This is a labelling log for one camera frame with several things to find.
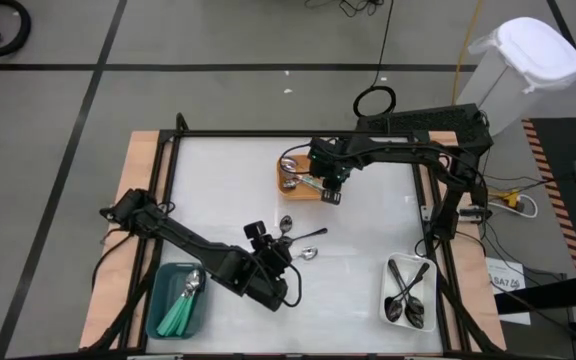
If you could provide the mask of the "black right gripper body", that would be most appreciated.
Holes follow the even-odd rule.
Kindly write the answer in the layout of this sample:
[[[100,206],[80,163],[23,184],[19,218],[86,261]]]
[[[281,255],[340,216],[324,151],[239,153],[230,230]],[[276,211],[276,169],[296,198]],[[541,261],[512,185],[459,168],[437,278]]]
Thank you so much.
[[[349,178],[353,167],[340,154],[336,153],[336,144],[323,138],[313,137],[309,147],[310,150],[307,154],[310,161],[308,174],[321,180],[323,187],[321,201],[339,205],[342,185]]]

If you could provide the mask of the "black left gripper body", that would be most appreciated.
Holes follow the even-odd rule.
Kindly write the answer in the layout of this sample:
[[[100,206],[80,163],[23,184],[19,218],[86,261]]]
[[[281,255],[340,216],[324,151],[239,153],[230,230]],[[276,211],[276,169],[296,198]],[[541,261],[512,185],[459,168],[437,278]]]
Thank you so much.
[[[288,291],[282,277],[291,265],[287,243],[268,234],[262,221],[245,225],[244,233],[253,247],[251,277],[245,294],[267,309],[277,311]]]

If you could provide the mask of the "orange plastic bin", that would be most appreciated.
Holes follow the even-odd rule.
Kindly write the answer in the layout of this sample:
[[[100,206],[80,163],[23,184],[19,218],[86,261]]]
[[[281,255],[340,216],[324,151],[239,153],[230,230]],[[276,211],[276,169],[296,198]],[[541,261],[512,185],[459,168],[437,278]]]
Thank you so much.
[[[298,172],[297,173],[287,173],[287,172],[282,171],[280,168],[280,164],[279,164],[281,158],[278,160],[278,162],[277,162],[277,188],[278,188],[279,193],[282,196],[284,196],[287,200],[319,200],[321,197],[322,191],[318,191],[316,189],[313,189],[312,187],[301,183],[296,178],[296,176],[298,174],[308,175],[308,176],[311,176],[311,177],[317,179],[322,184],[321,179],[314,177],[309,173],[310,159],[306,155],[303,155],[303,154],[284,156],[284,157],[291,157],[298,162],[298,166],[297,166]],[[285,190],[282,188],[282,183],[286,179],[296,179],[299,181],[299,185],[295,189]]]

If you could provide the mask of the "white plastic bin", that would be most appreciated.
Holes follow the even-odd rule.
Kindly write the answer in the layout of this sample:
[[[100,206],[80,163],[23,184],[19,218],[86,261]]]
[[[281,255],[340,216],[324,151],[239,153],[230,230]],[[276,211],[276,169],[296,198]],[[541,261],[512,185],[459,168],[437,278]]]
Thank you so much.
[[[424,308],[422,315],[423,326],[413,325],[405,314],[402,314],[396,321],[391,321],[386,316],[386,300],[401,292],[401,287],[391,272],[388,263],[385,263],[382,271],[380,289],[380,307],[378,310],[381,320],[391,326],[409,329],[417,332],[430,333],[435,330],[437,324],[436,302],[437,302],[437,268],[436,265],[420,257],[406,255],[403,253],[392,253],[388,260],[393,260],[403,279],[403,286],[409,286],[415,279],[417,273],[424,269],[421,279],[412,286],[408,294],[416,297]]]

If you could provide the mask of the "teal plastic bin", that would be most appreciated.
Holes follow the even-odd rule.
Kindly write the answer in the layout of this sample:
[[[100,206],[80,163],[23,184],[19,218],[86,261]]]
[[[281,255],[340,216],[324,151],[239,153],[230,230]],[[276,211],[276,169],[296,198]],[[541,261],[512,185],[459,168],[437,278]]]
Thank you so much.
[[[202,284],[196,291],[189,311],[189,319],[185,330],[177,335],[160,335],[157,327],[163,321],[175,301],[182,295],[187,276],[198,270],[202,276]],[[146,333],[151,339],[182,340],[189,339],[197,334],[203,324],[207,308],[207,280],[206,272],[199,263],[168,263],[162,265],[156,273],[152,299],[146,322]]]

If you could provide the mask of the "white paper label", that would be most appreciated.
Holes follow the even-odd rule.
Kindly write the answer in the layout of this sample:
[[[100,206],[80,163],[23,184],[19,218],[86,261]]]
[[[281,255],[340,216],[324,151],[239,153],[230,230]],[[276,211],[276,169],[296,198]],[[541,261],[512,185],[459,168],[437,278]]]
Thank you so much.
[[[494,295],[526,288],[522,265],[514,262],[506,263],[494,258],[486,258],[486,264]],[[500,320],[519,325],[531,325],[528,312],[501,315]]]

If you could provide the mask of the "white lidded trash can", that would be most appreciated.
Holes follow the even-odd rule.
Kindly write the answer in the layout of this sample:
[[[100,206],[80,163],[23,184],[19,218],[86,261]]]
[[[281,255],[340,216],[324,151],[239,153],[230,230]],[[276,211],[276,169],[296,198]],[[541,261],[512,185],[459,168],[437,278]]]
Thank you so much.
[[[508,20],[469,44],[482,59],[457,97],[484,112],[495,136],[548,93],[576,81],[576,49],[554,28],[531,17]]]

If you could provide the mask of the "black hazard striped mat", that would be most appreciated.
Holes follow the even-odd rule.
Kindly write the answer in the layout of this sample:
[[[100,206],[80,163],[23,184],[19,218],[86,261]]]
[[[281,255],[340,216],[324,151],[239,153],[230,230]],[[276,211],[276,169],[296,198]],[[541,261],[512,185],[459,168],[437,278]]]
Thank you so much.
[[[576,271],[576,117],[521,124]]]

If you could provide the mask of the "black metal beam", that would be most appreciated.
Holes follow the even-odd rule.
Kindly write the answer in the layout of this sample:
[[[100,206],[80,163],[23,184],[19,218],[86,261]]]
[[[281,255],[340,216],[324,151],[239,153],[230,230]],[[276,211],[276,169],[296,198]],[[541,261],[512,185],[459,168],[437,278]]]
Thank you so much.
[[[546,287],[535,287],[502,292],[495,296],[495,302],[500,315],[569,308],[576,306],[576,289],[548,290]]]

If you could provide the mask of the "black table frame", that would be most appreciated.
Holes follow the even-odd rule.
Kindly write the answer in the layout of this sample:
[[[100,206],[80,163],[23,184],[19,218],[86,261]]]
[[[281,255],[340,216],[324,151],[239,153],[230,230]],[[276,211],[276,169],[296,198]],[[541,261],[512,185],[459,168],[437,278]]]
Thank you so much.
[[[183,138],[244,138],[275,139],[297,137],[333,137],[373,135],[375,130],[191,130],[182,115],[177,116],[173,129],[135,131],[131,134],[118,190],[148,186],[148,191],[159,199],[171,197],[176,172],[176,157],[172,154],[180,147]],[[465,244],[467,239],[478,241],[481,237],[474,225],[462,225],[457,238],[440,245],[443,257],[440,279],[452,291],[454,301],[440,293],[440,330],[447,353],[455,356],[491,358],[501,353],[505,340],[501,332],[499,315],[492,308],[492,291],[483,283],[482,254],[476,255]],[[155,266],[161,264],[163,243],[159,240],[138,237],[130,251],[135,256],[130,278],[124,283],[127,289],[126,306],[129,311],[110,347],[144,350],[146,341],[146,308],[152,303]]]

